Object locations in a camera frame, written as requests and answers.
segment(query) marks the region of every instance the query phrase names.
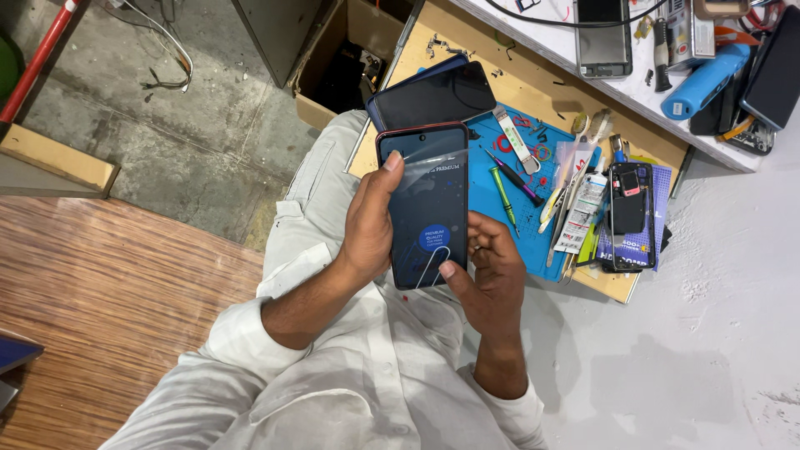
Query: white sleeve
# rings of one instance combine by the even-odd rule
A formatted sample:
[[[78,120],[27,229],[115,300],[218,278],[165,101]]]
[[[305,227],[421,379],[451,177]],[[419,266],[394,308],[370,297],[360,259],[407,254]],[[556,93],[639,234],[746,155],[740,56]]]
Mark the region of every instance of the white sleeve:
[[[214,444],[268,383],[308,353],[270,338],[261,322],[265,300],[223,311],[206,344],[180,355],[178,366],[100,449],[205,450]]]
[[[536,396],[536,390],[528,377],[528,389],[516,400],[503,400],[486,392],[473,377],[475,363],[458,369],[458,374],[466,381],[483,403],[489,408],[503,434],[521,450],[547,450],[542,431],[542,412],[544,403]]]

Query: wooden floor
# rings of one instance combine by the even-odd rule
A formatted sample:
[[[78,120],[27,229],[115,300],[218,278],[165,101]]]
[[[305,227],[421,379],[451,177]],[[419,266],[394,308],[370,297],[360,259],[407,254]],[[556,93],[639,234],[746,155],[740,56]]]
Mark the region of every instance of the wooden floor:
[[[0,449],[97,448],[255,296],[262,258],[116,200],[0,196],[0,330],[45,346]]]

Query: glue tube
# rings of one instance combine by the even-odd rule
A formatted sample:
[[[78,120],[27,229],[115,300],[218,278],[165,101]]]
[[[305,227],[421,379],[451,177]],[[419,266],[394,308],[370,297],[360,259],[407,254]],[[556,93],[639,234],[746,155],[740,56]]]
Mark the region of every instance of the glue tube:
[[[583,177],[570,213],[564,222],[564,228],[553,247],[554,250],[576,254],[580,252],[583,240],[589,233],[592,218],[602,204],[603,194],[606,193],[608,179],[599,172],[605,164],[606,157],[603,156],[597,165],[598,169]]]

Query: green screwdriver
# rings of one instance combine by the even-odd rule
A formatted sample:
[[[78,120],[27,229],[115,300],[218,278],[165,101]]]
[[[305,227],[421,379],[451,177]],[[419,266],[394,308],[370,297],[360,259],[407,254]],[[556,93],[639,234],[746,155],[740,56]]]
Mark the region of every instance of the green screwdriver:
[[[517,220],[514,217],[514,212],[511,210],[511,202],[508,201],[508,195],[506,195],[506,190],[502,186],[502,180],[500,179],[500,172],[498,167],[492,167],[489,169],[489,172],[492,173],[492,178],[494,178],[494,185],[498,187],[498,191],[500,191],[500,199],[502,200],[502,208],[506,210],[506,215],[508,216],[509,222],[514,227],[514,231],[517,232],[517,239],[519,237],[519,229],[517,228]]]

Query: concrete floor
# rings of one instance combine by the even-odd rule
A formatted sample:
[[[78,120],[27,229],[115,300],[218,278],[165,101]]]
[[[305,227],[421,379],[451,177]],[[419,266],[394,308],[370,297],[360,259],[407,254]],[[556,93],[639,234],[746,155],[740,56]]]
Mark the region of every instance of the concrete floor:
[[[174,27],[195,65],[181,94],[142,90],[148,67],[164,81],[182,72],[154,33],[112,18],[104,1],[78,8],[22,125],[120,164],[112,197],[263,251],[274,203],[319,132],[270,81],[230,2],[175,0]],[[0,0],[0,26],[26,59],[61,3]],[[138,4],[160,17],[157,2]],[[144,23],[134,11],[114,13]]]

